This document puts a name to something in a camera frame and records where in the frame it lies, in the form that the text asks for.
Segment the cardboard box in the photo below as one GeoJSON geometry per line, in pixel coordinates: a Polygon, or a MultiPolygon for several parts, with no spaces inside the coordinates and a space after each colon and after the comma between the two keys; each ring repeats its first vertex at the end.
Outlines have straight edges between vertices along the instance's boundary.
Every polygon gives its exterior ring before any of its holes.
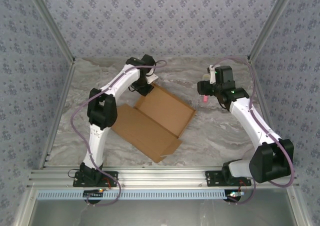
{"type": "Polygon", "coordinates": [[[166,89],[153,86],[133,108],[128,104],[117,108],[112,129],[154,162],[160,162],[180,146],[179,137],[196,110],[166,89]]]}

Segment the marble surface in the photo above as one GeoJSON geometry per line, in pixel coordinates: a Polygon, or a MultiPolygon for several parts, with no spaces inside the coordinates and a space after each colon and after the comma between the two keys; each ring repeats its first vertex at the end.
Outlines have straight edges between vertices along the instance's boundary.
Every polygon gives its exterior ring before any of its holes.
{"type": "MultiPolygon", "coordinates": [[[[74,76],[47,166],[79,165],[82,162],[86,147],[71,128],[70,117],[75,108],[88,98],[89,91],[93,87],[99,88],[107,84],[121,70],[126,59],[76,59],[74,76]]],[[[111,130],[104,148],[104,165],[221,166],[232,159],[252,157],[253,145],[240,123],[230,112],[220,107],[216,98],[211,97],[204,103],[202,96],[197,93],[197,81],[207,72],[208,65],[218,59],[156,58],[158,59],[166,59],[168,65],[156,70],[155,73],[159,76],[157,83],[197,110],[194,119],[181,136],[183,143],[174,154],[156,164],[111,130]]],[[[231,60],[223,61],[221,65],[230,65],[236,86],[244,87],[251,95],[253,85],[247,66],[231,60]]],[[[137,92],[126,91],[119,99],[118,105],[128,103],[133,106],[139,96],[137,92]]],[[[256,98],[254,104],[261,114],[256,98]]],[[[86,108],[76,116],[74,124],[89,139],[86,108]]]]}

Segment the black mounting plate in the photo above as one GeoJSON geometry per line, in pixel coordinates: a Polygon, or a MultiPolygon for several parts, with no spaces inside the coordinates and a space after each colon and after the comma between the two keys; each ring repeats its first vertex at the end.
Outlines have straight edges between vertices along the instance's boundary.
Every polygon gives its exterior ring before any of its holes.
{"type": "MultiPolygon", "coordinates": [[[[118,172],[116,171],[105,171],[106,173],[110,174],[115,179],[118,179],[118,172]]],[[[74,175],[73,179],[73,186],[74,187],[101,187],[106,188],[109,187],[117,187],[117,184],[115,181],[113,181],[111,178],[107,178],[107,176],[103,175],[102,179],[94,185],[93,182],[84,176],[84,174],[81,171],[78,171],[74,175]]]]}
{"type": "Polygon", "coordinates": [[[240,181],[243,181],[246,186],[251,186],[251,180],[247,179],[246,177],[237,177],[239,180],[233,185],[227,184],[221,171],[206,171],[205,172],[206,177],[206,185],[208,187],[223,187],[223,186],[244,186],[240,183],[240,181]]]}

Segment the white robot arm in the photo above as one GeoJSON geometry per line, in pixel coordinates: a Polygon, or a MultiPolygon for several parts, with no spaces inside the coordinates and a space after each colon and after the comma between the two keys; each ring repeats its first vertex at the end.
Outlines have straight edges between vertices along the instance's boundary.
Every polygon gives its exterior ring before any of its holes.
{"type": "MultiPolygon", "coordinates": [[[[91,156],[99,168],[102,168],[103,165],[107,134],[117,119],[117,100],[128,87],[132,87],[143,96],[147,95],[153,89],[151,83],[158,76],[154,74],[154,69],[139,66],[154,66],[155,64],[156,62],[149,55],[144,55],[141,60],[130,58],[118,75],[108,84],[100,89],[93,88],[90,91],[90,98],[105,91],[99,97],[91,100],[87,109],[90,123],[89,147],[91,156]]],[[[92,184],[96,184],[101,178],[88,151],[80,165],[80,172],[89,181],[92,181],[92,184]]]]}
{"type": "Polygon", "coordinates": [[[258,114],[255,107],[250,108],[249,95],[243,88],[236,88],[230,66],[209,66],[209,81],[200,81],[197,89],[201,95],[215,96],[220,105],[231,112],[249,135],[255,153],[251,160],[234,160],[223,164],[222,174],[227,184],[233,185],[239,177],[254,178],[257,182],[273,180],[290,175],[289,163],[284,154],[271,139],[276,138],[293,159],[294,146],[289,139],[282,140],[258,114]],[[263,132],[258,122],[268,133],[263,132]]]}

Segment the patterned wallpaper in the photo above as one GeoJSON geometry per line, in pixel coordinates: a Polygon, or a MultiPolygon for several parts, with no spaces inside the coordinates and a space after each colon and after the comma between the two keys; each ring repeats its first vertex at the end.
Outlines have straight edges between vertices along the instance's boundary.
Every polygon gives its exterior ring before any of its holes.
{"type": "Polygon", "coordinates": [[[0,0],[0,8],[0,225],[11,225],[69,63],[31,0],[0,0]]]}
{"type": "Polygon", "coordinates": [[[255,67],[272,121],[295,144],[294,166],[320,225],[320,0],[290,0],[255,67]]]}
{"type": "Polygon", "coordinates": [[[45,0],[76,57],[247,55],[276,0],[45,0]]]}

